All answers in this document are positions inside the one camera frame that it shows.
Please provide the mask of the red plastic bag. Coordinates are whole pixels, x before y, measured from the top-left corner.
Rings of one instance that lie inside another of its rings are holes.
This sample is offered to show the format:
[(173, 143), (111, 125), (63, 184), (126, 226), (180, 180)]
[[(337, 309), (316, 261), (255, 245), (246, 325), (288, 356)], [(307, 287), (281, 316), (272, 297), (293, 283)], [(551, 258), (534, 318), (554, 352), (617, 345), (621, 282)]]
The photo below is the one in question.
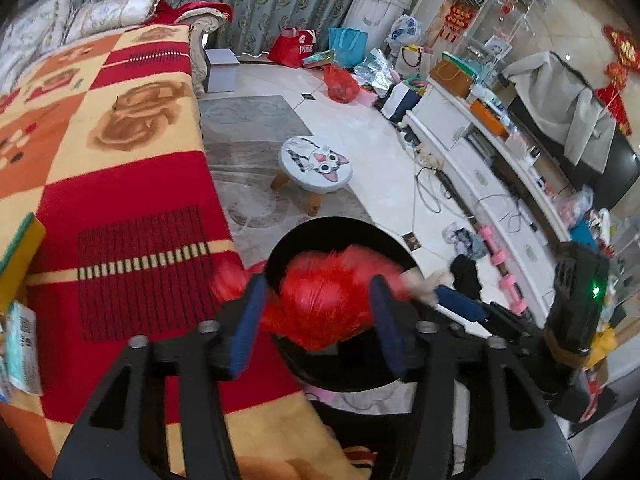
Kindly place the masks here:
[(385, 278), (392, 297), (410, 304), (401, 266), (373, 250), (350, 245), (339, 252), (302, 252), (267, 292), (259, 329), (306, 351), (320, 351), (374, 325), (369, 285)]
[(332, 101), (348, 104), (356, 100), (360, 85), (347, 70), (330, 64), (323, 67), (322, 74), (326, 93)]

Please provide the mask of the black round trash bin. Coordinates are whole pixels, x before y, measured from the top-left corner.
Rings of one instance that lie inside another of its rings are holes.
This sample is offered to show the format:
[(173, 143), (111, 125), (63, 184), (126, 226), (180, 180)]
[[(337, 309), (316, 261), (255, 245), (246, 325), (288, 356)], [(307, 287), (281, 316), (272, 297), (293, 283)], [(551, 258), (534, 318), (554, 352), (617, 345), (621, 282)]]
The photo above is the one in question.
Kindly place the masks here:
[(370, 281), (381, 275), (394, 299), (410, 304), (402, 276), (415, 268), (408, 250), (371, 223), (306, 221), (265, 262), (270, 298), (262, 328), (302, 382), (337, 392), (386, 386), (396, 377), (374, 327)]

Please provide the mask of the pink dumbbell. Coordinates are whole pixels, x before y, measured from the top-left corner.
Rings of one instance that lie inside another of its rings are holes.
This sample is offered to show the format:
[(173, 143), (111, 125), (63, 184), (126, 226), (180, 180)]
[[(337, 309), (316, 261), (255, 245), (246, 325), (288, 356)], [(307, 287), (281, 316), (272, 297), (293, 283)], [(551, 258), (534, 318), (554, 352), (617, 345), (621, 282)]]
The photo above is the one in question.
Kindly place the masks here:
[(518, 287), (516, 277), (511, 274), (506, 267), (508, 254), (499, 246), (490, 226), (482, 226), (477, 231), (477, 234), (487, 247), (491, 264), (500, 273), (499, 288), (506, 295), (506, 298), (508, 298), (509, 309), (516, 315), (523, 314), (527, 309), (527, 302)]

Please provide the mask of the white tv cabinet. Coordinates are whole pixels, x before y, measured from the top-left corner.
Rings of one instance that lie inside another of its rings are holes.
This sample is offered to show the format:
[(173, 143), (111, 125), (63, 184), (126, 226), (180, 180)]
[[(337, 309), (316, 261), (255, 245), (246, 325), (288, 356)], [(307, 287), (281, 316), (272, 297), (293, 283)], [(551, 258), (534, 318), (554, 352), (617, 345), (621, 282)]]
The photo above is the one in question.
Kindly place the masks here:
[(526, 311), (544, 325), (554, 298), (555, 248), (570, 240), (570, 232), (533, 169), (473, 116), (467, 102), (435, 81), (404, 123), (442, 164), (477, 229), (491, 227)]

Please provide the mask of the black sock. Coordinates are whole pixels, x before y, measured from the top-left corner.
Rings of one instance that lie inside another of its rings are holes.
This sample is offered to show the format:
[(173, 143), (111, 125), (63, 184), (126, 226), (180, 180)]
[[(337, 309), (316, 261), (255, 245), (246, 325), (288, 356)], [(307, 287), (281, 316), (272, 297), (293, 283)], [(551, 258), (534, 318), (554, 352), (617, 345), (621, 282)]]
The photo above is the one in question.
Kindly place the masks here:
[(457, 292), (470, 299), (480, 301), (482, 284), (480, 284), (474, 260), (465, 255), (457, 255), (452, 260), (449, 271), (454, 278), (452, 284), (454, 284), (454, 289)]

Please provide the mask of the white blue snack packet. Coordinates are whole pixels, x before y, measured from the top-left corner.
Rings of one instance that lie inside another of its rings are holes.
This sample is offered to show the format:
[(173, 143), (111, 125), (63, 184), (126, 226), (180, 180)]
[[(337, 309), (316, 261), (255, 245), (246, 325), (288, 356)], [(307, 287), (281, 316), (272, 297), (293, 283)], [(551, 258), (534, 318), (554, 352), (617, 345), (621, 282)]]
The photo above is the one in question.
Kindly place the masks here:
[(35, 312), (17, 300), (1, 319), (1, 402), (14, 392), (42, 396), (37, 352)]

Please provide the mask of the grey cloth on tv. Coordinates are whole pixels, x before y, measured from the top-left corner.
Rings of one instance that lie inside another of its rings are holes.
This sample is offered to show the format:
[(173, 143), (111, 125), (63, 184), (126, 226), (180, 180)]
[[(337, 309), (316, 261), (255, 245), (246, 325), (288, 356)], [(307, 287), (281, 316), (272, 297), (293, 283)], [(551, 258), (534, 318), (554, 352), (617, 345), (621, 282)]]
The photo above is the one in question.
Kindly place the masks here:
[(556, 53), (540, 51), (509, 64), (501, 75), (514, 85), (538, 129), (562, 145), (568, 162), (602, 174), (616, 119), (578, 70)]

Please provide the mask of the green yellow sponge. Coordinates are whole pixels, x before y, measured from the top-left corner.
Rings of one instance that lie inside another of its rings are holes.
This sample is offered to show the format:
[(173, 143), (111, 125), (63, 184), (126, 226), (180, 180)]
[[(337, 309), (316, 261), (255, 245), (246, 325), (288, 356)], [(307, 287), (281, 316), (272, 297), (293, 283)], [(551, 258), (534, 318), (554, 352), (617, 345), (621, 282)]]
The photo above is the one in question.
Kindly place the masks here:
[(17, 297), (32, 259), (46, 236), (46, 228), (33, 212), (26, 214), (1, 258), (0, 308), (5, 315)]

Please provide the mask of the checkered orange red blanket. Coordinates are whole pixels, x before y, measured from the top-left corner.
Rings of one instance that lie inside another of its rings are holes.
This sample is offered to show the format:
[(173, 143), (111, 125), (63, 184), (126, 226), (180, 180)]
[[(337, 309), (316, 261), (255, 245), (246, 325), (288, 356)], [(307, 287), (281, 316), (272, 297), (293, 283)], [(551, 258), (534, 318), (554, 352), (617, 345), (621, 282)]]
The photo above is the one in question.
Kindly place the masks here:
[(184, 25), (117, 29), (30, 66), (1, 98), (1, 243), (43, 228), (18, 285), (40, 394), (1, 407), (1, 474), (49, 477), (128, 339), (168, 339), (219, 308), (241, 265), (209, 173)]

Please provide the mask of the cat face wooden stool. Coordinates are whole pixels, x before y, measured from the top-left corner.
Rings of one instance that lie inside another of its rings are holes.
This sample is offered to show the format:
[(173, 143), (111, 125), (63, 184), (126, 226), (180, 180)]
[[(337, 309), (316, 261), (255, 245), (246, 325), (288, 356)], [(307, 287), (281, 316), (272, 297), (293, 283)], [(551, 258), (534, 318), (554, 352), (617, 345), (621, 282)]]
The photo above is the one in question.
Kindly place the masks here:
[(352, 178), (352, 163), (318, 136), (293, 136), (280, 147), (279, 169), (270, 184), (273, 191), (294, 182), (308, 193), (305, 212), (315, 217), (323, 196), (339, 191)]

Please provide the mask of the red plastic bag on floor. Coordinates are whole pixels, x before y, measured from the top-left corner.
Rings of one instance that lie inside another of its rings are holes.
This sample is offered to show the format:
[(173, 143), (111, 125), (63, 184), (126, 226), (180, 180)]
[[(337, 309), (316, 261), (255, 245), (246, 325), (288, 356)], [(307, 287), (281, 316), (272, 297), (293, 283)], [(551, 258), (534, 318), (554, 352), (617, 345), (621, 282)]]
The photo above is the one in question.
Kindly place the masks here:
[(332, 101), (348, 104), (356, 100), (360, 85), (347, 70), (330, 64), (323, 67), (322, 74), (326, 93)]

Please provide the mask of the blue shopping bag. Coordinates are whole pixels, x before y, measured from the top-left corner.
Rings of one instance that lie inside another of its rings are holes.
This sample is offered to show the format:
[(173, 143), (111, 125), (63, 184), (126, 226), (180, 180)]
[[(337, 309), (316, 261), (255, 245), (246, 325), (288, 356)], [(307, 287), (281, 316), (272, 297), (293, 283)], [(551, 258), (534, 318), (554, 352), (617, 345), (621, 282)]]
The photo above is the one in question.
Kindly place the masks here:
[(356, 28), (331, 27), (329, 48), (334, 51), (334, 61), (349, 70), (361, 63), (367, 53), (368, 34)]

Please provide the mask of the red shopping bag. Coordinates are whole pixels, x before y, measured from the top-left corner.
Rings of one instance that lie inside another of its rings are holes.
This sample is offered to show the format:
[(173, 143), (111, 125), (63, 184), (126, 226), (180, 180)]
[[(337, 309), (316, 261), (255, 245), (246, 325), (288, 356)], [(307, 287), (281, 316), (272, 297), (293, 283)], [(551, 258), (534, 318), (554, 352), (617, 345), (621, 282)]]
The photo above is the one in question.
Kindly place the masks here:
[(310, 29), (283, 29), (272, 45), (267, 58), (274, 64), (299, 68), (303, 60), (314, 52), (316, 33)]

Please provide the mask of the white patterned pillow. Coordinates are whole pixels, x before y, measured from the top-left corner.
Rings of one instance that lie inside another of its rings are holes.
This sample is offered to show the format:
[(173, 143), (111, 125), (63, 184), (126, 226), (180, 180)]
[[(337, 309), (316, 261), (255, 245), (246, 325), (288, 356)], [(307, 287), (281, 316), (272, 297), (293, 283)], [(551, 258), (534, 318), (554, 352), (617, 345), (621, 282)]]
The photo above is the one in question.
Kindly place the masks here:
[(70, 19), (64, 44), (108, 30), (140, 25), (152, 18), (160, 0), (99, 0), (83, 4)]
[(1, 35), (1, 93), (9, 93), (26, 68), (64, 40), (72, 0), (47, 0), (31, 6)]

